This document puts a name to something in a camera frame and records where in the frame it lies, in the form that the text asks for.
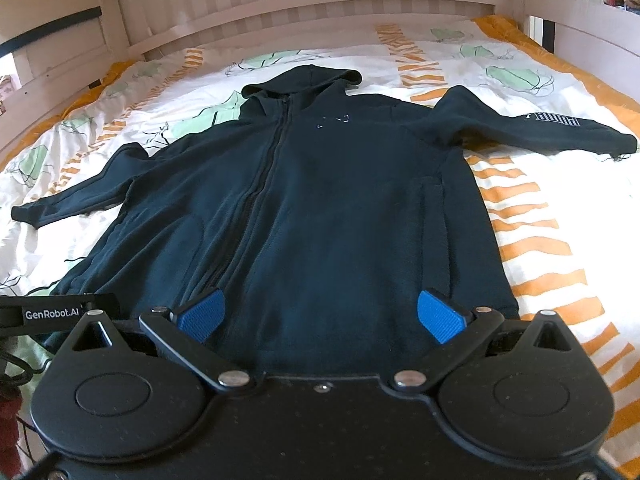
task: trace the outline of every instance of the label tag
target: label tag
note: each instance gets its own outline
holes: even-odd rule
[[[77,322],[82,316],[84,316],[84,311],[82,311],[79,306],[71,308],[43,308],[38,306],[24,306],[22,308],[22,320],[25,325],[35,324],[41,321],[51,321],[55,319],[66,319],[69,320],[69,322]]]

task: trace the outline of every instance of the hoodie pocket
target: hoodie pocket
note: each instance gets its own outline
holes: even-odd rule
[[[426,352],[418,295],[449,292],[440,181],[305,203],[256,255],[225,347],[258,369],[292,373],[375,372]]]

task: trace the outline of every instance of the hood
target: hood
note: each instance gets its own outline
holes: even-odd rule
[[[301,65],[288,70],[265,83],[247,85],[242,89],[242,97],[247,98],[261,90],[273,96],[295,94],[329,86],[343,80],[349,85],[359,85],[362,76],[357,70],[326,68],[316,65]]]

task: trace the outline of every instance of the black cable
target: black cable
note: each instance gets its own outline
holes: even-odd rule
[[[33,457],[32,457],[29,453],[27,453],[27,452],[22,448],[22,446],[20,446],[20,444],[16,444],[16,445],[15,445],[15,447],[17,447],[17,448],[22,452],[22,454],[23,454],[25,457],[27,457],[29,460],[31,460],[31,463],[32,463],[32,464],[35,464],[35,463],[36,463],[36,461],[33,459]]]
[[[16,417],[18,419],[18,422],[20,422],[20,424],[22,424],[25,428],[27,428],[28,430],[33,431],[33,433],[38,433],[38,430],[36,430],[31,424],[29,424],[26,420],[24,420],[23,418],[21,418],[20,416]]]
[[[31,452],[31,446],[29,444],[29,435],[27,435],[26,425],[24,423],[22,424],[22,434],[24,435],[24,443],[27,445],[27,451],[29,452],[27,456],[31,459],[32,463],[35,463],[36,461],[33,459],[33,453]]]
[[[9,354],[9,352],[5,352],[4,350],[0,349],[0,361],[7,361],[8,363],[15,365],[20,368],[20,370],[22,370],[22,373],[16,376],[10,376],[6,373],[0,376],[0,386],[11,387],[24,386],[25,384],[29,383],[33,379],[34,375],[39,375],[47,369],[47,365],[49,365],[51,359],[47,359],[42,368],[34,369],[31,368],[31,365],[27,361],[23,361],[19,357],[13,354]]]

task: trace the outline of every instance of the metal screw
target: metal screw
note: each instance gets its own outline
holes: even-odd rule
[[[316,394],[328,394],[331,391],[332,386],[333,385],[331,383],[316,384],[316,386],[314,386],[314,391]]]
[[[251,381],[251,377],[247,372],[242,370],[229,370],[228,372],[222,372],[218,376],[218,382],[227,388],[239,388],[240,386],[247,386]]]
[[[47,476],[47,480],[68,480],[68,477],[62,471],[52,471]]]
[[[394,375],[394,381],[401,388],[411,388],[412,386],[422,386],[427,382],[427,377],[416,370],[402,370]]]

